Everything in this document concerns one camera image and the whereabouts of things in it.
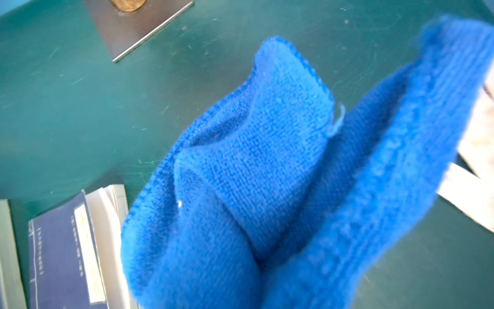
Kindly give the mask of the blue microfibre cloth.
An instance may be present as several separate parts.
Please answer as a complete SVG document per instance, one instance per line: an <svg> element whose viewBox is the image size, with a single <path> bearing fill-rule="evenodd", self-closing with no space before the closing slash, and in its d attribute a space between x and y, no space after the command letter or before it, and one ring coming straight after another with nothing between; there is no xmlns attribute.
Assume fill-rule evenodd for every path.
<svg viewBox="0 0 494 309"><path fill-rule="evenodd" d="M428 212L493 62L493 26L444 16L419 57L334 117L288 41L186 129L122 229L144 308L347 308Z"/></svg>

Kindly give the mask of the purple book yellow label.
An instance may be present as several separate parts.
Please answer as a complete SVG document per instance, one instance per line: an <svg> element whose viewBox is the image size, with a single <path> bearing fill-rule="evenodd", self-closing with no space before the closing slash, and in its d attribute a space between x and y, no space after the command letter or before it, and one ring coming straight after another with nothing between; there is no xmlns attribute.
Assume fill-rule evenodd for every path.
<svg viewBox="0 0 494 309"><path fill-rule="evenodd" d="M124 185L71 200L28 223L31 308L138 308L123 274Z"/></svg>

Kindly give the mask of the black portrait cover book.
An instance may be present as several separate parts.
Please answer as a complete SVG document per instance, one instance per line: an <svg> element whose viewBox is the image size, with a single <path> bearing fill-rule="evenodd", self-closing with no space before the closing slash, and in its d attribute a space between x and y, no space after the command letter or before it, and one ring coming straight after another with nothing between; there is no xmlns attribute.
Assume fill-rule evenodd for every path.
<svg viewBox="0 0 494 309"><path fill-rule="evenodd" d="M1 200L1 308L27 308L7 200Z"/></svg>

